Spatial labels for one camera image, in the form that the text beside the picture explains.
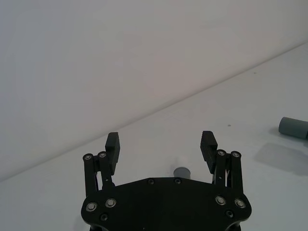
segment white table surface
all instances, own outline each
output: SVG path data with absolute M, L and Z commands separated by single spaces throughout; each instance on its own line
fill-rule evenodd
M 202 131 L 211 130 L 219 148 L 243 155 L 244 193 L 253 212 L 242 230 L 307 230 L 308 142 L 277 130 L 283 116 L 308 120 L 307 88 L 305 44 L 121 128 L 114 182 L 172 176 L 180 165 L 191 170 L 192 179 L 211 182 L 199 148 Z M 0 230 L 89 230 L 80 216 L 82 156 L 104 150 L 105 140 L 1 182 Z

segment screw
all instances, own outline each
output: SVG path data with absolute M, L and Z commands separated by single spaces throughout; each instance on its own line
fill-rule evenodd
M 97 204 L 95 202 L 90 202 L 87 204 L 86 210 L 88 212 L 92 212 L 96 209 L 96 207 L 97 207 Z
M 100 153 L 98 156 L 104 158 L 106 156 L 106 153 Z
M 109 198 L 105 203 L 107 208 L 112 208 L 116 205 L 116 200 L 114 198 Z
M 179 178 L 176 178 L 176 179 L 174 180 L 174 182 L 175 182 L 176 184 L 181 184 L 181 183 L 182 183 L 181 179 L 179 179 Z
M 235 204 L 236 204 L 238 207 L 240 207 L 240 208 L 245 208 L 245 207 L 246 207 L 244 201 L 242 201 L 242 200 L 240 200 L 240 199 L 236 199 L 234 202 L 235 202 Z
M 219 154 L 219 155 L 225 155 L 225 152 L 224 152 L 223 150 L 219 150 L 219 151 L 218 151 L 218 154 Z
M 240 154 L 239 154 L 238 152 L 232 152 L 232 155 L 233 155 L 234 157 L 239 157 L 239 156 L 240 156 Z
M 229 218 L 233 218 L 233 213 L 232 213 L 232 211 L 227 210 L 227 211 L 226 211 L 226 216 L 229 217 Z
M 217 196 L 215 198 L 215 200 L 216 200 L 217 204 L 219 204 L 219 205 L 225 205 L 226 204 L 226 200 L 222 196 Z
M 107 219 L 108 219 L 108 215 L 107 214 L 102 214 L 101 215 L 101 221 L 107 221 Z
M 148 184 L 153 185 L 153 184 L 154 184 L 154 180 L 153 180 L 153 179 L 149 179 L 149 180 L 148 180 Z
M 92 158 L 91 155 L 86 155 L 86 156 L 85 156 L 85 160 L 90 160 L 91 158 Z

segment white wall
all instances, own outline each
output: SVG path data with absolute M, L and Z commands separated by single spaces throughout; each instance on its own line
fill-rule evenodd
M 202 130 L 211 130 L 219 148 L 243 155 L 252 216 L 242 230 L 307 230 L 308 143 L 277 130 L 283 116 L 308 120 L 307 73 L 308 44 L 119 129 L 115 184 L 172 176 L 179 165 L 211 182 L 199 148 Z M 82 156 L 104 150 L 105 140 L 1 182 L 1 230 L 88 231 Z
M 0 179 L 308 38 L 304 0 L 2 0 Z

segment gray cylindrical object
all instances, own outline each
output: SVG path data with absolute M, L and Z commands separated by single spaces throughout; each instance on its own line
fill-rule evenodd
M 281 134 L 308 139 L 308 122 L 283 117 L 279 124 Z
M 190 179 L 191 178 L 191 172 L 186 167 L 178 167 L 173 171 L 174 177 L 181 177 Z

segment small gray cylinder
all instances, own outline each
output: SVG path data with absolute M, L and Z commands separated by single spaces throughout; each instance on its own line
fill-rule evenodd
M 178 167 L 173 171 L 174 177 L 181 177 L 190 179 L 191 178 L 191 172 L 186 167 Z
M 279 124 L 279 132 L 281 134 L 307 139 L 308 122 L 283 117 Z

